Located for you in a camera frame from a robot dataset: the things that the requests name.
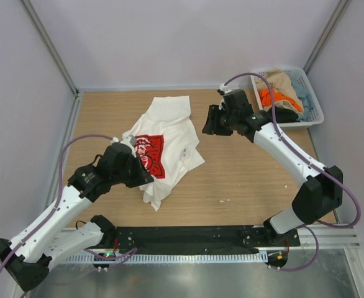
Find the white t shirt red print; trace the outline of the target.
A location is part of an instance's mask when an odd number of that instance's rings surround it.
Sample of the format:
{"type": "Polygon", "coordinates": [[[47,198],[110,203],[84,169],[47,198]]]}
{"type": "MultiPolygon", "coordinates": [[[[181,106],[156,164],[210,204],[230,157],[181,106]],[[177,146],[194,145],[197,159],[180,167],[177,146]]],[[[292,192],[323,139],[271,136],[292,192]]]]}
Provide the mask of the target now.
{"type": "Polygon", "coordinates": [[[189,96],[154,97],[147,111],[122,134],[136,138],[135,152],[154,178],[140,190],[143,201],[155,211],[184,175],[205,163],[190,116],[189,96]]]}

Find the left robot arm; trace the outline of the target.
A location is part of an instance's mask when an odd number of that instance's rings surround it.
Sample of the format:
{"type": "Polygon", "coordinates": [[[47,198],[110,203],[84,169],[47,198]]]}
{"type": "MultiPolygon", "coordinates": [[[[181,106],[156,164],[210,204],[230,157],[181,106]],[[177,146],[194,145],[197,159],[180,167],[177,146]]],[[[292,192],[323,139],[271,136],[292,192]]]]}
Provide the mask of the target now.
{"type": "Polygon", "coordinates": [[[0,238],[1,269],[5,269],[24,291],[35,289],[49,272],[69,256],[108,243],[115,226],[101,215],[88,222],[80,232],[56,239],[63,227],[81,211],[117,184],[128,188],[153,182],[135,152],[136,140],[121,140],[109,145],[94,161],[75,170],[67,185],[28,227],[10,240],[0,238]]]}

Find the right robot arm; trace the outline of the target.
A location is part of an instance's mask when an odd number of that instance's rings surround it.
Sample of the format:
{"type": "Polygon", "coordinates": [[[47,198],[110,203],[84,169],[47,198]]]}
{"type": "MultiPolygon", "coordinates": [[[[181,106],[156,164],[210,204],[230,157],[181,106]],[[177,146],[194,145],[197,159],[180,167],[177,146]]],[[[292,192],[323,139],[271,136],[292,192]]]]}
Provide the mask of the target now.
{"type": "Polygon", "coordinates": [[[295,144],[266,111],[254,112],[242,89],[219,91],[222,101],[209,106],[202,132],[230,136],[233,133],[267,151],[291,175],[298,186],[291,206],[263,223],[267,240],[283,242],[296,228],[313,224],[342,204],[342,171],[313,159],[295,144]]]}

